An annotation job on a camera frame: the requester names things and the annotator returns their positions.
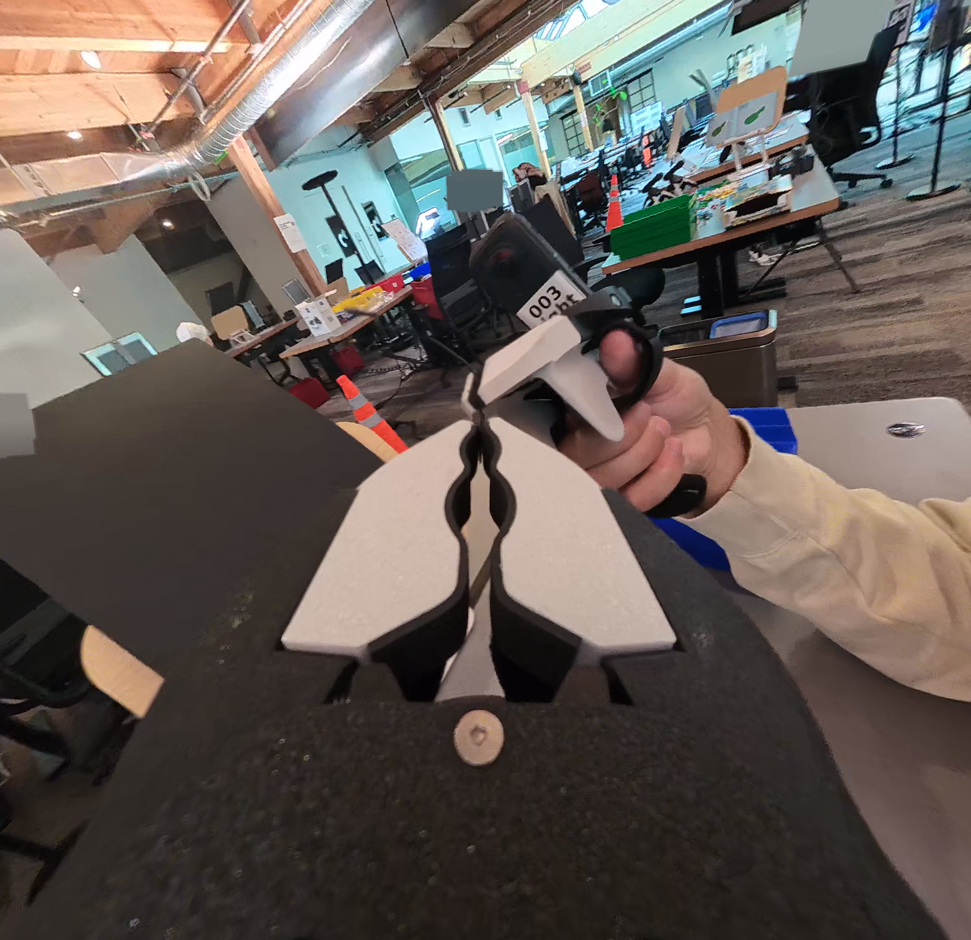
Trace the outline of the grey desk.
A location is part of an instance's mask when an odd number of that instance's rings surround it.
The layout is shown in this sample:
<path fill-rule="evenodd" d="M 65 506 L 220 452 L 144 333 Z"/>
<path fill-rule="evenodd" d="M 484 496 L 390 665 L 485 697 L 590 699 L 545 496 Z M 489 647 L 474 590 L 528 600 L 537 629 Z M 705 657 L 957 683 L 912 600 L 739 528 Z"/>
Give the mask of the grey desk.
<path fill-rule="evenodd" d="M 969 416 L 942 397 L 788 412 L 799 455 L 841 485 L 916 504 L 969 497 Z M 898 422 L 925 424 L 915 439 Z M 781 657 L 880 848 L 949 938 L 970 937 L 970 710 L 897 685 L 804 619 L 710 574 Z"/>

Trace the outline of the person's right hand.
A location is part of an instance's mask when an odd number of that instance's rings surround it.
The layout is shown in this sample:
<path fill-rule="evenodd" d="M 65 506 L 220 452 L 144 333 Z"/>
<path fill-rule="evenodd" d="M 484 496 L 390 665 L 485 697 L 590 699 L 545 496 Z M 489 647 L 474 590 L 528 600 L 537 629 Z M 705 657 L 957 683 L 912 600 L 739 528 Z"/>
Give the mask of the person's right hand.
<path fill-rule="evenodd" d="M 650 391 L 623 414 L 620 441 L 603 438 L 576 416 L 558 448 L 602 488 L 642 512 L 672 496 L 686 474 L 703 477 L 696 514 L 713 508 L 747 465 L 752 442 L 696 372 L 665 361 Z"/>

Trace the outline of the cardboard sign with green leaves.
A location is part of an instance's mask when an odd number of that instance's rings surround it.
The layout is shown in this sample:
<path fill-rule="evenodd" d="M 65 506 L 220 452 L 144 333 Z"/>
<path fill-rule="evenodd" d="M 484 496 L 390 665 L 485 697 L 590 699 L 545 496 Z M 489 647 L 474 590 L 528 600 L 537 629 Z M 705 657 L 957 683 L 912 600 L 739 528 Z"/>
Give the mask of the cardboard sign with green leaves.
<path fill-rule="evenodd" d="M 726 88 L 709 121 L 705 144 L 723 148 L 771 133 L 783 116 L 787 69 L 773 67 Z"/>

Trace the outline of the blue plastic bin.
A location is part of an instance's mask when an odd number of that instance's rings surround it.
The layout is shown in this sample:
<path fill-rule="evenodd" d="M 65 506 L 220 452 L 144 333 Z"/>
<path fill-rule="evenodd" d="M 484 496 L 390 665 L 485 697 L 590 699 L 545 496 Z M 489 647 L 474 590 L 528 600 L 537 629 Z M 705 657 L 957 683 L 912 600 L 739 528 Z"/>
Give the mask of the blue plastic bin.
<path fill-rule="evenodd" d="M 782 454 L 797 455 L 798 442 L 788 412 L 783 408 L 729 408 L 755 434 Z M 676 519 L 653 519 L 654 524 L 699 565 L 716 571 L 730 570 L 722 547 L 709 537 Z"/>

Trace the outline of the black office chair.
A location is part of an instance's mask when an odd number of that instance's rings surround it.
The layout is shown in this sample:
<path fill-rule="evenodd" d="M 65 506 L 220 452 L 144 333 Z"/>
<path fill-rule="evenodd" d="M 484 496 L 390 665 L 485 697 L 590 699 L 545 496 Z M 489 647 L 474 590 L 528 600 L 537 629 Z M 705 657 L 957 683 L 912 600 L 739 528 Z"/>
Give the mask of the black office chair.
<path fill-rule="evenodd" d="M 841 172 L 835 166 L 881 142 L 877 97 L 898 31 L 898 24 L 879 31 L 866 60 L 810 77 L 809 142 L 834 183 L 853 189 L 877 181 L 883 190 L 892 187 L 892 178 L 883 172 Z"/>

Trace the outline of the steel trash can blue lid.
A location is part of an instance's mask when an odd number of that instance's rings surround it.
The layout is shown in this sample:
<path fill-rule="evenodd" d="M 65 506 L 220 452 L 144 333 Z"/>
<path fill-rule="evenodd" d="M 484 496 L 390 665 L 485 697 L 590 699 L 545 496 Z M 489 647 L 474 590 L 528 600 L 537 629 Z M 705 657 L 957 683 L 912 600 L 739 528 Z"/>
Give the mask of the steel trash can blue lid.
<path fill-rule="evenodd" d="M 774 408 L 779 400 L 776 310 L 662 327 L 665 355 L 698 373 L 727 408 Z"/>

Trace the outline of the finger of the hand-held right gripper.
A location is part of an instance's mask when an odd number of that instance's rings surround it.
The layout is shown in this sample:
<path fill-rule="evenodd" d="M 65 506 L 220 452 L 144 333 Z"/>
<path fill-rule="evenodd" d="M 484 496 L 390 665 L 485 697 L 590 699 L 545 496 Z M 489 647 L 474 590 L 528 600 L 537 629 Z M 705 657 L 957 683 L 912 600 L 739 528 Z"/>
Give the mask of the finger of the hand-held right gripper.
<path fill-rule="evenodd" d="M 588 342 L 583 328 L 565 315 L 529 329 L 468 376 L 460 401 L 463 412 L 475 421 L 493 402 L 539 379 L 589 420 L 589 360 L 583 355 Z"/>

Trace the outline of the open cardboard box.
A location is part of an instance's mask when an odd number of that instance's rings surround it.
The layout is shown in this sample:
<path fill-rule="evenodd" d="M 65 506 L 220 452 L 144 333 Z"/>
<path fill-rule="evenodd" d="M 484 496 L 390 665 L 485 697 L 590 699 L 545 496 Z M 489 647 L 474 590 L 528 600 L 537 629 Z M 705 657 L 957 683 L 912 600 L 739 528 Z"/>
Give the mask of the open cardboard box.
<path fill-rule="evenodd" d="M 766 171 L 699 189 L 693 196 L 694 219 L 701 228 L 709 223 L 724 230 L 787 213 L 791 208 L 793 178 L 770 176 Z"/>

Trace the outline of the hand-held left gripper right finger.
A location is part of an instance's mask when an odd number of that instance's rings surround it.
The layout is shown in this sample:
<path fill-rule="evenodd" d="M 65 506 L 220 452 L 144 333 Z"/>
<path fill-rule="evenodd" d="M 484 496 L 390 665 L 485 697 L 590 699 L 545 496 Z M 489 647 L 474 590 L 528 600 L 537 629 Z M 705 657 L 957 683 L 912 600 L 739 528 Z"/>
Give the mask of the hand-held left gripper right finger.
<path fill-rule="evenodd" d="M 509 420 L 483 426 L 499 533 L 492 644 L 511 663 L 601 663 L 677 642 L 601 488 Z"/>

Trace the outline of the wooden table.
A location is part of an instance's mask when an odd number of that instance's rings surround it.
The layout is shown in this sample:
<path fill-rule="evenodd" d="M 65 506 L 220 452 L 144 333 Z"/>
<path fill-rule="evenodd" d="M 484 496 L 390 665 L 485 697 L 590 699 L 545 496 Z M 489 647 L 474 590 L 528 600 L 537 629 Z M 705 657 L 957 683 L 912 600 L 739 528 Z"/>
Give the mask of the wooden table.
<path fill-rule="evenodd" d="M 837 211 L 840 206 L 840 198 L 825 167 L 815 160 L 810 170 L 792 175 L 792 178 L 792 203 L 787 213 L 729 230 L 709 223 L 697 227 L 696 238 L 689 243 L 626 260 L 620 260 L 611 252 L 602 265 L 603 274 L 611 277 L 613 284 L 620 285 L 623 279 L 644 267 L 668 269 L 694 263 L 697 293 L 686 300 L 682 315 L 715 319 L 723 316 L 726 308 L 749 307 L 786 295 L 784 279 L 769 280 L 771 268 L 764 271 L 753 286 L 740 287 L 736 263 L 738 252 L 764 240 L 778 239 L 783 241 L 783 255 L 788 255 L 800 239 L 814 235 L 843 274 L 851 291 L 859 293 L 854 277 L 843 265 L 841 255 L 821 223 L 824 215 Z"/>

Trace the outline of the person's right forearm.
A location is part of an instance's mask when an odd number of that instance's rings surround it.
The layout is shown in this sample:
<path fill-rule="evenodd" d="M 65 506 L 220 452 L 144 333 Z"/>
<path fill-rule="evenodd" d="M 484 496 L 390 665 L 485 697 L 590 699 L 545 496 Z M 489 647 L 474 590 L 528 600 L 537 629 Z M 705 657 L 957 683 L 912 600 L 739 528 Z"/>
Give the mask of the person's right forearm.
<path fill-rule="evenodd" d="M 730 487 L 686 525 L 735 581 L 807 619 L 898 684 L 970 701 L 970 502 L 915 506 L 847 488 L 729 423 L 746 443 Z"/>

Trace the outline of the silver ventilation duct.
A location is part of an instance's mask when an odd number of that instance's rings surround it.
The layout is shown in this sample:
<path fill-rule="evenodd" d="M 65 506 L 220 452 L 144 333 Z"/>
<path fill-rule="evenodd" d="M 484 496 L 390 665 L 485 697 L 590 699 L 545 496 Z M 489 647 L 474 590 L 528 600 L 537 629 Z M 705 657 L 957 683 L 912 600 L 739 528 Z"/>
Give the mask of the silver ventilation duct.
<path fill-rule="evenodd" d="M 363 14 L 379 0 L 299 0 L 283 24 L 182 143 L 161 151 L 99 152 L 4 165 L 2 228 L 24 212 L 52 215 L 77 196 L 129 193 L 155 182 L 175 183 L 217 162 Z"/>

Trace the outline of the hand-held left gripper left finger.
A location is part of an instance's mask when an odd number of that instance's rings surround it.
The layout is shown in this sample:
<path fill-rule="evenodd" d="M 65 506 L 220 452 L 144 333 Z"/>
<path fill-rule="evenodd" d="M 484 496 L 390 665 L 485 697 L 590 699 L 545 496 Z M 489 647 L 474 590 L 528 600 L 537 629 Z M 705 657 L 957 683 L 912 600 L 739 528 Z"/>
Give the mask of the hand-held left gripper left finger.
<path fill-rule="evenodd" d="M 457 421 L 358 485 L 283 632 L 285 650 L 362 663 L 448 663 L 467 635 L 461 529 L 477 426 Z"/>

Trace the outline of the stack of green bins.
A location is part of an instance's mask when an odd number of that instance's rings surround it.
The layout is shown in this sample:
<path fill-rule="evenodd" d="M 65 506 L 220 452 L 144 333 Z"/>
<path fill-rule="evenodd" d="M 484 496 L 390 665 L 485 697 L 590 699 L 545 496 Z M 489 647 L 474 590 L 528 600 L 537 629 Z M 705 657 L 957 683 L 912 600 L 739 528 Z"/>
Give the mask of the stack of green bins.
<path fill-rule="evenodd" d="M 689 243 L 696 233 L 695 196 L 682 194 L 626 216 L 610 233 L 611 251 L 626 260 Z"/>

